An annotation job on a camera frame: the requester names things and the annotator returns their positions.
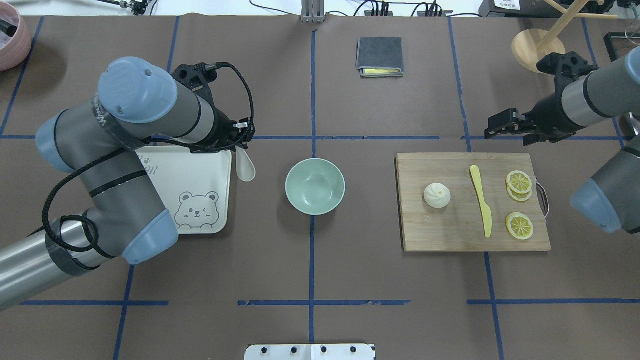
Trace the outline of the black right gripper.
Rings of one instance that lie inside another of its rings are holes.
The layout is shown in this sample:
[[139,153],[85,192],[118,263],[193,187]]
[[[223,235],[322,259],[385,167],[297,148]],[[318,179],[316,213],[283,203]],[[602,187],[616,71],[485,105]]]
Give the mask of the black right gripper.
[[538,142],[556,143],[569,137],[569,133],[562,128],[567,120],[562,103],[554,97],[539,101],[530,112],[525,113],[525,120],[530,123],[530,128],[522,139],[524,146]]

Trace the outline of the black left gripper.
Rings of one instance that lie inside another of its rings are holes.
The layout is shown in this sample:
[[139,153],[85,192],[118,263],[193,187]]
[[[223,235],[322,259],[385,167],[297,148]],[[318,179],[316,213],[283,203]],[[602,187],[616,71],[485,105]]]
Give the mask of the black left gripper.
[[235,151],[236,148],[247,150],[248,143],[256,133],[254,118],[247,117],[240,121],[220,118],[214,123],[214,140],[212,152]]

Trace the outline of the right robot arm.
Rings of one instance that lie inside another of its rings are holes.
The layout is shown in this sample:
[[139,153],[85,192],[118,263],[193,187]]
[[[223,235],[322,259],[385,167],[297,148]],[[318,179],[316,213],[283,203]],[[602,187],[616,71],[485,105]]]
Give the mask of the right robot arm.
[[[598,67],[574,52],[538,61],[555,78],[553,93],[524,114],[525,145],[569,140],[583,130],[639,114],[639,50]],[[612,140],[598,165],[576,184],[570,206],[606,234],[639,235],[639,137]]]

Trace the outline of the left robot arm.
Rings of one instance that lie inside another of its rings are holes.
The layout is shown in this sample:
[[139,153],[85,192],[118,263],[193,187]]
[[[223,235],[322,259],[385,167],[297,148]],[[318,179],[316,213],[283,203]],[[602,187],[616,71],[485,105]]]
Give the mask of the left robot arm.
[[137,265],[179,231],[137,150],[160,142],[192,153],[246,150],[256,132],[252,92],[231,63],[181,64],[172,73],[133,56],[109,64],[96,94],[46,121],[41,157],[66,173],[41,227],[1,251],[6,310],[122,257]]

